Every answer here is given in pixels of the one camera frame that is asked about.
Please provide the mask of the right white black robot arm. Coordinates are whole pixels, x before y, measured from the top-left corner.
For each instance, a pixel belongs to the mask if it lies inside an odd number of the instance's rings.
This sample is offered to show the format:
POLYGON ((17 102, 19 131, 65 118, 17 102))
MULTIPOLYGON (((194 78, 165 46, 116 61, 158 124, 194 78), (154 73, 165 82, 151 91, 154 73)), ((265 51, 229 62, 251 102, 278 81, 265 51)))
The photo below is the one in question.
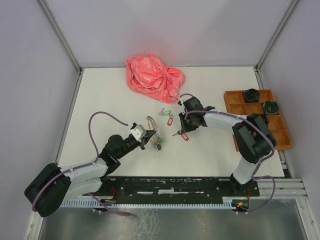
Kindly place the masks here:
POLYGON ((266 120, 258 113, 238 115, 219 111, 213 106, 203 107, 195 96, 189 99, 180 96, 178 105, 183 106, 183 112, 178 115, 180 135, 207 127, 220 129, 235 137, 241 159, 230 176, 229 189, 236 196, 242 195, 262 162, 275 154, 277 142, 266 120))

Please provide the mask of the wooden compartment tray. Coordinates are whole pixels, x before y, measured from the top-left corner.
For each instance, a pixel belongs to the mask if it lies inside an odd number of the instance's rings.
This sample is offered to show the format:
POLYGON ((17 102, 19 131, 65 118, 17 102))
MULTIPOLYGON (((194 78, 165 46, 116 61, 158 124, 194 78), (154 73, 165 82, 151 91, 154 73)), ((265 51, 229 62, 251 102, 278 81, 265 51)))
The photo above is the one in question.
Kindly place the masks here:
POLYGON ((262 103, 266 101, 276 101, 272 90, 257 89, 260 93, 259 102, 253 103, 244 102, 243 91, 245 90, 229 90, 224 93, 223 97, 227 112, 248 117, 248 120, 257 128, 260 128, 260 131, 265 133, 267 137, 273 136, 272 141, 276 142, 275 150, 279 151, 292 148, 293 141, 280 109, 277 115, 267 115, 268 125, 265 124, 260 116, 260 114, 264 114, 262 103))

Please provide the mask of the green tag key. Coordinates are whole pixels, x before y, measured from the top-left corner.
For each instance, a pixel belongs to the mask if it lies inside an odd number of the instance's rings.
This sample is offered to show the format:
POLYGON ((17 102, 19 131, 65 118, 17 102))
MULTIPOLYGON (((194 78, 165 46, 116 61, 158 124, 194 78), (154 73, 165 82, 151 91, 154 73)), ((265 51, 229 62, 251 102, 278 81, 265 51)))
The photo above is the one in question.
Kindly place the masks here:
POLYGON ((159 116, 168 116, 172 113, 171 110, 165 110, 164 108, 161 109, 161 111, 158 113, 159 116))

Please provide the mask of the large metal keyring with keys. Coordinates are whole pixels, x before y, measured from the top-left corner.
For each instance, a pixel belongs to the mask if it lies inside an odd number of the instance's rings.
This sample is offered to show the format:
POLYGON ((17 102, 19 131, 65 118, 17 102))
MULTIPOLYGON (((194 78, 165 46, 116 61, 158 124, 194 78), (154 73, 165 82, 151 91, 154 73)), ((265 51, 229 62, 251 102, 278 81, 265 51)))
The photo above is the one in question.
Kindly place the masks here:
POLYGON ((152 136, 152 139, 150 140, 153 144, 153 147, 157 149, 158 151, 162 150, 163 144, 165 143, 165 138, 158 132, 158 125, 156 124, 155 120, 151 116, 147 116, 147 124, 149 130, 154 130, 155 134, 152 136))

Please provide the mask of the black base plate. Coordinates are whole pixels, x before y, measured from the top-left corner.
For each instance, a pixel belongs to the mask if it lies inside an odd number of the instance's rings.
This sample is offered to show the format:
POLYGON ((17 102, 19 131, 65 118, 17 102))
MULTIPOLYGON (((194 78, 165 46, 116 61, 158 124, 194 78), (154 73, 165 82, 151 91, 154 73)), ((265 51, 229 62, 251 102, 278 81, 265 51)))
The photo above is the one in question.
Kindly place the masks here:
POLYGON ((258 197, 260 191, 256 181, 239 186, 224 177, 109 176, 93 195, 114 197, 122 205, 192 205, 221 204, 223 197, 258 197))

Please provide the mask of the crumpled pink cloth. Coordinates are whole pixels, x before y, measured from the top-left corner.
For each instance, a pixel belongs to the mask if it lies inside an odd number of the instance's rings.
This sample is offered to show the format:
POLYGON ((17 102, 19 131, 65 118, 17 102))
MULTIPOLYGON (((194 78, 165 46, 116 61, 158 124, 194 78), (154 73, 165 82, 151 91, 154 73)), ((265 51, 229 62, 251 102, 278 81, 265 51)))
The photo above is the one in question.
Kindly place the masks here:
POLYGON ((178 101, 179 88, 186 80, 180 69, 164 65, 151 53, 130 56, 125 65, 126 82, 132 91, 166 104, 178 101))

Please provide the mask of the green black coiled item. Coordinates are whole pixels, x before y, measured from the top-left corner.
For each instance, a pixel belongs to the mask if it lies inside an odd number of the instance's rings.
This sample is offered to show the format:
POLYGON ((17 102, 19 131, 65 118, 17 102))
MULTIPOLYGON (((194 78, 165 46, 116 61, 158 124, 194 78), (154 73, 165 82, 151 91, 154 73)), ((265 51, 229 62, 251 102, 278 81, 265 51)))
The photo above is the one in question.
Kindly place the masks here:
POLYGON ((278 115, 280 111, 278 103, 274 100, 268 100, 262 103, 261 107, 264 114, 267 116, 278 115))

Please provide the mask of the black coiled item lower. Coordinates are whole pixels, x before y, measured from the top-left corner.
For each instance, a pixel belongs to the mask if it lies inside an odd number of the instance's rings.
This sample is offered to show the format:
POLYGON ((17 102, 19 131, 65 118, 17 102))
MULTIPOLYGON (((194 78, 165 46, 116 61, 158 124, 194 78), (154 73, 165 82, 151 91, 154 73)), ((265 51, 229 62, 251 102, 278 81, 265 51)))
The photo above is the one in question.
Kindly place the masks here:
POLYGON ((260 114, 261 118, 263 119, 264 123, 268 126, 269 120, 266 114, 262 113, 260 114))

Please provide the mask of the black coiled item top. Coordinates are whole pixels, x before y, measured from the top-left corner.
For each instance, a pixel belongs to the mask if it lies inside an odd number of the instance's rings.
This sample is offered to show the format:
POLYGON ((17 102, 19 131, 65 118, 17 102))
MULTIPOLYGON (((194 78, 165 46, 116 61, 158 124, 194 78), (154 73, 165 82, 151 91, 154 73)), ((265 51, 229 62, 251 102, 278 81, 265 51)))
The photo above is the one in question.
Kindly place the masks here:
POLYGON ((242 92, 242 96, 245 103, 258 103, 260 98, 260 93, 256 89, 250 88, 250 89, 244 90, 242 92))

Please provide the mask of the red tag key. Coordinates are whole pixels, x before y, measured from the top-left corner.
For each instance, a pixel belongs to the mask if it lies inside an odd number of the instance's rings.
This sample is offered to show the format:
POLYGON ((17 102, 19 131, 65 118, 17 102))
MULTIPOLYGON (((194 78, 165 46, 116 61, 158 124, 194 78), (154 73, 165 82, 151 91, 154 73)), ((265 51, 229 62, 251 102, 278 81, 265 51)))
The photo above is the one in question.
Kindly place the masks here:
POLYGON ((167 125, 168 126, 171 126, 173 124, 173 121, 174 121, 174 115, 172 113, 170 113, 168 115, 168 121, 167 121, 167 125))
POLYGON ((189 141, 189 137, 183 133, 181 130, 178 130, 175 134, 172 135, 173 137, 174 136, 181 136, 183 140, 185 141, 189 141))

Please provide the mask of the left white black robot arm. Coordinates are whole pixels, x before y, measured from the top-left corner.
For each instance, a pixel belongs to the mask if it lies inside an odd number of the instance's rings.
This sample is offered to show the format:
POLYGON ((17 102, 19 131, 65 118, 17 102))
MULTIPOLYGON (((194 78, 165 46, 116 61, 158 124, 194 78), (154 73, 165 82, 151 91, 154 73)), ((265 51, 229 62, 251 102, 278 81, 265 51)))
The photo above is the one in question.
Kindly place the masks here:
POLYGON ((62 203, 79 196, 95 192, 106 195, 111 183, 104 177, 120 166, 120 158, 136 148, 143 150, 155 134, 155 130, 137 129, 127 138, 114 134, 94 160, 74 166, 47 164, 24 191, 32 211, 44 218, 53 214, 62 203))

